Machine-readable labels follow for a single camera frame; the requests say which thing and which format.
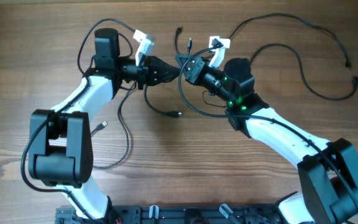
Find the white plastic part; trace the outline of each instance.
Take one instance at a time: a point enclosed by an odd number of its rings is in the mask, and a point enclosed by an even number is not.
[[[142,57],[150,55],[154,46],[154,42],[151,36],[143,33],[140,30],[135,31],[134,39],[139,43],[139,48],[137,49],[137,52],[135,54],[136,66],[139,66]]]
[[[158,219],[160,215],[160,207],[158,205],[152,205],[149,208],[149,218]]]
[[[296,193],[278,205],[278,209],[289,224],[313,222],[308,212],[302,193]]]
[[[93,118],[99,110],[108,102],[112,100],[112,83],[104,77],[90,76],[91,86],[88,90],[76,101],[74,104],[63,111],[63,113],[72,113],[74,111],[87,112],[89,121],[92,122]],[[83,78],[79,87],[63,102],[54,106],[53,110],[59,110],[64,107],[70,100],[72,100],[80,91],[84,89],[86,79]],[[72,186],[57,185],[56,189],[66,189],[73,193],[74,197],[81,203],[81,206],[95,219],[104,217],[108,198],[102,191],[99,190],[98,185],[92,178],[84,183],[80,189],[75,189]],[[80,209],[68,198],[70,203],[75,207],[76,213],[79,217],[87,218]]]
[[[112,99],[112,83],[111,80],[104,77],[90,76],[91,86],[70,108],[63,111],[63,113],[72,113],[74,111],[87,112],[89,121],[93,118],[99,110]],[[72,100],[80,91],[84,89],[86,79],[83,78],[79,87],[63,102],[54,106],[52,109],[57,111],[64,107],[70,100]]]
[[[230,48],[230,39],[223,39],[223,38],[220,38],[220,36],[211,36],[211,37],[209,37],[209,45],[208,45],[208,47],[213,47],[212,43],[213,43],[214,39],[217,39],[218,41],[220,41],[220,43],[223,44],[223,47],[212,50],[212,52],[215,52],[215,55],[211,59],[211,61],[209,62],[208,66],[210,66],[211,68],[212,67],[219,68],[219,66],[222,63],[223,58],[224,58],[225,49]]]
[[[279,116],[273,108],[261,109],[252,115],[263,116],[266,118],[274,118],[275,120],[288,125],[298,131],[304,137],[312,140],[312,142],[321,150],[327,148],[327,139],[316,137],[306,131],[291,124],[281,116]],[[261,141],[270,146],[286,160],[297,168],[297,164],[303,160],[306,155],[315,155],[318,152],[303,141],[299,136],[284,128],[283,126],[262,119],[251,118],[246,121],[247,130],[252,138]]]
[[[56,185],[55,189],[65,189],[72,192],[74,197],[81,203],[81,206],[88,212],[94,219],[103,218],[106,214],[108,198],[100,191],[98,185],[92,178],[82,185],[80,189],[72,186]],[[70,203],[75,207],[76,214],[79,217],[87,218],[81,210],[74,204],[71,198],[67,198]]]

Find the wire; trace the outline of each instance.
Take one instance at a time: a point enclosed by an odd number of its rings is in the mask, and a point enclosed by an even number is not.
[[[88,39],[88,37],[90,36],[92,30],[93,30],[97,25],[99,25],[100,23],[102,23],[102,22],[104,22],[104,21],[114,21],[114,22],[117,22],[117,23],[123,25],[125,28],[129,29],[130,31],[135,32],[135,30],[134,30],[133,28],[131,28],[130,26],[128,26],[127,24],[121,22],[121,21],[118,20],[118,19],[106,18],[106,19],[101,19],[101,20],[99,20],[97,23],[95,23],[95,24],[91,27],[91,29],[88,31],[88,33],[85,35],[85,38],[84,38],[84,40],[82,41],[80,50],[78,51],[77,66],[78,66],[78,69],[80,70],[80,72],[81,72],[83,75],[85,75],[85,72],[84,72],[84,71],[82,70],[82,68],[81,68],[80,58],[81,58],[81,53],[82,53],[82,50],[83,50],[83,48],[84,48],[85,42],[86,42],[86,40]]]
[[[122,38],[124,38],[124,40],[128,43],[129,48],[130,48],[130,50],[131,50],[131,52],[129,53],[129,55],[122,56],[122,57],[120,57],[120,58],[129,58],[129,57],[132,56],[132,54],[134,53],[134,49],[132,48],[132,44],[131,44],[131,42],[128,40],[128,38],[127,38],[126,36],[124,36],[124,34],[118,33],[118,35],[120,35]]]
[[[129,136],[128,136],[128,132],[127,132],[127,128],[125,127],[124,122],[122,121],[122,114],[121,114],[121,109],[122,109],[122,105],[124,104],[125,100],[128,98],[129,93],[134,90],[136,88],[136,82],[134,82],[134,84],[132,84],[132,86],[129,88],[129,90],[127,91],[127,93],[125,94],[124,98],[121,100],[121,103],[118,106],[118,111],[117,111],[117,116],[118,116],[118,121],[120,122],[124,132],[125,132],[125,137],[127,139],[127,148],[126,151],[124,153],[124,155],[117,161],[117,162],[113,162],[112,164],[108,165],[108,166],[93,166],[93,168],[96,169],[108,169],[111,168],[113,166],[118,165],[120,162],[122,162],[128,155],[129,152]]]
[[[226,105],[224,105],[224,106],[220,106],[220,105],[215,105],[215,104],[208,103],[207,101],[205,101],[205,98],[204,98],[204,93],[206,93],[206,92],[209,92],[209,91],[208,91],[208,90],[205,90],[205,91],[203,92],[203,101],[204,101],[204,103],[206,103],[207,105],[217,106],[217,107],[220,107],[220,108],[226,108],[226,107],[227,107]]]
[[[135,85],[135,87],[130,87],[130,88],[126,88],[126,87],[123,87],[123,86],[120,86],[119,88],[122,89],[122,90],[130,91],[130,90],[136,89],[136,85]]]
[[[263,51],[264,49],[267,49],[269,47],[285,47],[287,49],[290,49],[296,56],[296,59],[298,59],[298,64],[299,64],[299,70],[300,70],[300,73],[301,73],[301,78],[302,78],[302,81],[303,81],[303,84],[305,84],[305,86],[307,87],[308,90],[310,90],[310,92],[312,92],[313,94],[315,94],[316,96],[318,97],[321,97],[325,100],[333,100],[333,101],[341,101],[341,100],[346,100],[348,98],[350,98],[351,96],[353,96],[353,94],[357,91],[357,87],[358,87],[358,77],[353,77],[353,80],[352,80],[352,84],[353,84],[353,90],[347,94],[346,96],[343,96],[343,97],[339,97],[339,98],[332,98],[332,97],[327,97],[327,96],[323,96],[319,93],[317,93],[316,91],[314,91],[308,84],[308,82],[306,81],[306,78],[305,78],[305,74],[303,73],[303,66],[302,66],[302,62],[301,62],[301,58],[298,54],[298,52],[293,49],[292,47],[288,46],[288,45],[285,45],[285,44],[278,44],[278,43],[274,43],[274,44],[267,44],[265,46],[262,46],[260,49],[258,49],[254,54],[253,56],[251,57],[251,59],[249,60],[249,64],[251,65],[252,62],[255,60],[256,56],[259,55],[259,53],[261,51]]]
[[[183,27],[178,27],[176,32],[175,32],[175,39],[173,41],[173,46],[175,47],[175,51],[177,52],[177,54],[180,54],[179,50],[178,50],[178,38],[179,35],[181,34],[183,30]]]
[[[294,15],[291,15],[291,14],[285,14],[285,13],[271,13],[271,14],[266,14],[266,15],[263,15],[263,16],[257,16],[257,17],[253,17],[253,18],[250,18],[250,19],[247,19],[243,22],[241,22],[237,28],[233,31],[233,33],[229,36],[229,39],[232,39],[234,34],[240,29],[240,27],[242,27],[243,25],[249,23],[250,21],[254,21],[254,20],[257,20],[257,19],[264,19],[264,18],[268,18],[268,17],[273,17],[273,16],[282,16],[282,17],[289,17],[289,18],[293,18],[293,19],[297,19],[299,20],[300,22],[312,27],[312,28],[315,28],[315,29],[318,29],[318,30],[323,30],[323,31],[326,31],[328,32],[329,34],[332,35],[332,37],[335,39],[335,41],[338,43],[339,47],[341,48],[342,52],[343,52],[343,55],[345,56],[345,66],[346,67],[351,67],[351,63],[349,61],[349,57],[347,56],[347,52],[346,52],[346,49],[345,47],[342,45],[341,41],[338,39],[338,36],[331,30],[327,29],[327,28],[324,28],[324,27],[321,27],[321,26],[318,26],[312,22],[309,22],[307,20],[304,20],[298,16],[294,16]]]
[[[219,45],[215,45],[214,47],[210,47],[204,50],[200,50],[199,52],[195,53],[194,55],[192,55],[181,67],[180,72],[179,72],[179,93],[180,96],[182,97],[183,101],[186,103],[187,106],[189,106],[192,110],[194,110],[195,112],[202,114],[204,116],[209,116],[209,117],[213,117],[213,118],[254,118],[254,119],[262,119],[265,121],[270,121],[271,123],[275,123],[278,125],[281,125],[284,128],[287,128],[289,131],[291,131],[292,133],[296,134],[299,138],[301,138],[302,140],[304,140],[305,142],[307,142],[311,147],[313,147],[318,154],[327,162],[328,166],[336,173],[336,175],[338,176],[338,178],[341,180],[341,182],[343,183],[343,185],[345,186],[347,193],[349,194],[350,198],[352,199],[354,206],[358,212],[358,202],[356,200],[356,197],[353,194],[353,191],[351,190],[349,184],[347,184],[345,178],[342,176],[342,174],[339,172],[339,170],[337,169],[337,167],[333,164],[333,162],[331,160],[328,159],[328,157],[322,152],[322,150],[317,147],[312,141],[310,141],[308,138],[304,137],[302,134],[300,134],[298,131],[296,131],[295,129],[293,129],[292,127],[288,126],[287,124],[281,123],[275,119],[272,118],[266,118],[263,116],[256,116],[256,115],[225,115],[225,114],[210,114],[210,113],[206,113],[204,111],[201,111],[197,108],[195,108],[185,97],[185,95],[183,94],[183,89],[181,87],[181,77],[182,74],[186,68],[186,66],[189,64],[189,62],[191,62],[196,56],[205,53],[207,51],[210,50],[214,50],[217,48],[222,47],[221,44]]]
[[[155,112],[157,112],[160,115],[164,115],[164,116],[170,116],[173,118],[179,118],[181,116],[181,112],[179,111],[160,111],[157,108],[155,108],[154,106],[152,106],[149,102],[149,100],[147,99],[147,84],[145,84],[144,87],[144,92],[143,92],[143,96],[144,96],[144,101],[146,102],[147,106],[149,106],[150,109],[154,110]]]

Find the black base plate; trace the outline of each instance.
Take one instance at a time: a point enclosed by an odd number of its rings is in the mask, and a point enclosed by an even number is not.
[[[275,215],[274,204],[257,204],[230,207],[233,215],[243,224],[282,223]],[[158,219],[149,218],[149,207],[114,206],[122,224],[233,224],[219,211],[219,207],[160,207]],[[74,208],[56,209],[55,224],[85,223],[73,219]]]

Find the black plastic bracket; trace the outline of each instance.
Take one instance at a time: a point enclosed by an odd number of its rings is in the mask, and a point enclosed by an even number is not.
[[[358,155],[354,146],[341,138],[323,151],[344,176],[358,201]],[[357,214],[349,194],[338,177],[329,178],[328,167],[319,154],[298,164],[305,205],[317,223],[342,223]]]
[[[30,135],[52,110],[35,110],[31,115]],[[51,146],[49,139],[67,137],[66,146]],[[93,152],[87,113],[62,113],[37,135],[29,149],[29,173],[46,186],[57,184],[80,188],[91,176]]]
[[[270,107],[256,93],[248,97],[245,104],[247,105],[246,110],[242,110],[241,108],[236,106],[232,106],[232,107],[229,106],[225,111],[226,115],[252,115],[258,110]],[[228,118],[228,120],[230,125],[235,131],[241,131],[248,138],[251,138],[246,125],[246,121],[248,120],[248,118]]]

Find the robotic arm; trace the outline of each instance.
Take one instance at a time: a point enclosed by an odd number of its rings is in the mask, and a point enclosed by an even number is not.
[[[135,60],[119,56],[117,30],[99,29],[94,34],[95,67],[86,71],[80,86],[65,101],[51,110],[36,110],[31,116],[30,134],[89,85],[71,107],[48,122],[29,149],[30,176],[46,186],[71,192],[68,200],[74,208],[59,209],[56,223],[342,223],[357,214],[344,183],[336,177],[328,177],[329,166],[311,147],[322,149],[335,163],[358,201],[358,155],[351,143],[344,139],[331,142],[316,137],[279,116],[255,93],[255,81],[246,58],[231,59],[220,71],[218,67],[223,61],[224,49],[230,47],[230,40],[215,36],[210,38],[210,46],[221,44],[223,48],[215,49],[211,61],[200,56],[177,55],[179,65],[186,66],[186,81],[207,88],[227,102],[226,114],[230,115],[228,119],[234,130],[262,141],[291,162],[298,169],[303,194],[290,195],[274,205],[230,208],[223,204],[215,210],[211,207],[159,209],[155,205],[150,208],[113,207],[110,198],[100,191],[91,176],[90,122],[114,98],[122,81],[136,81],[139,89],[143,89],[145,84],[153,86],[176,78],[180,70],[149,56],[154,45],[152,37],[139,30],[134,35],[140,44]],[[49,144],[49,139],[59,137],[67,138],[65,147]]]
[[[209,49],[215,55],[211,61],[184,54],[178,54],[176,60],[188,83],[203,86],[210,95],[226,101],[226,115],[235,131],[270,146],[298,169],[303,195],[280,202],[280,214],[288,223],[342,223],[357,214],[358,155],[353,145],[345,139],[331,142],[316,137],[279,116],[255,93],[248,59],[231,59],[220,71],[224,49],[229,47],[230,39],[212,36]],[[344,180],[328,177],[327,171],[333,167],[341,171],[337,175]],[[351,193],[346,192],[346,185]]]
[[[33,179],[41,180],[46,186],[70,191],[93,219],[110,223],[110,218],[115,217],[111,201],[99,190],[91,176],[93,152],[90,122],[114,98],[123,80],[135,81],[139,89],[143,89],[145,84],[154,86],[176,78],[179,69],[149,56],[154,43],[139,30],[134,34],[140,44],[135,60],[119,57],[117,30],[99,29],[94,34],[95,67],[86,71],[89,88],[37,135],[29,150],[29,173]],[[63,102],[51,110],[34,111],[30,134],[54,111],[73,100],[86,85],[88,82],[84,77],[79,87]],[[49,139],[58,137],[67,138],[66,147],[49,145]],[[68,200],[76,208],[78,217],[87,218],[71,197]]]

